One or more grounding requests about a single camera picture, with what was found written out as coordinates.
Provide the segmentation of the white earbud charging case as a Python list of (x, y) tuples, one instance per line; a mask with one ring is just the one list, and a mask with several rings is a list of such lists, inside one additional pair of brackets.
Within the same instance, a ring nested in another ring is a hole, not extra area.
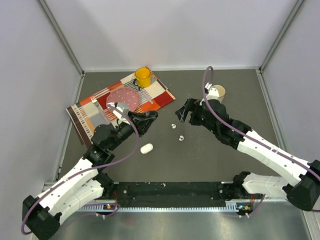
[(141, 152), (141, 154), (145, 155), (145, 154), (148, 154), (149, 152), (151, 152), (153, 150), (153, 148), (154, 148), (154, 146), (152, 143), (147, 143), (140, 148), (140, 152)]

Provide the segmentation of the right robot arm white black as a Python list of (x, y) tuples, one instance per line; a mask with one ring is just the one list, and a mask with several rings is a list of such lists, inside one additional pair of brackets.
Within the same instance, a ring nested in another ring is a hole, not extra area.
[(208, 129), (224, 145), (258, 160), (278, 176), (242, 172), (233, 182), (239, 198), (249, 194), (280, 197), (303, 211), (314, 211), (320, 196), (320, 162), (300, 159), (261, 137), (247, 124), (229, 117), (226, 107), (216, 99), (188, 98), (175, 112), (180, 122), (190, 115), (189, 123)]

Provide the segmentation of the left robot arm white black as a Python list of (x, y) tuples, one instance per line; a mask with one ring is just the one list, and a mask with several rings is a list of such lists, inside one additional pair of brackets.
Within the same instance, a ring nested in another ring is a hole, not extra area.
[(76, 165), (59, 181), (40, 193), (29, 195), (22, 203), (21, 233), (27, 235), (25, 227), (40, 240), (50, 239), (60, 226), (89, 202), (109, 198), (114, 191), (111, 179), (103, 173), (106, 167), (124, 161), (114, 161), (112, 151), (129, 136), (138, 140), (158, 118), (156, 110), (136, 113), (113, 108), (122, 117), (118, 126), (100, 124), (94, 129), (91, 146)]

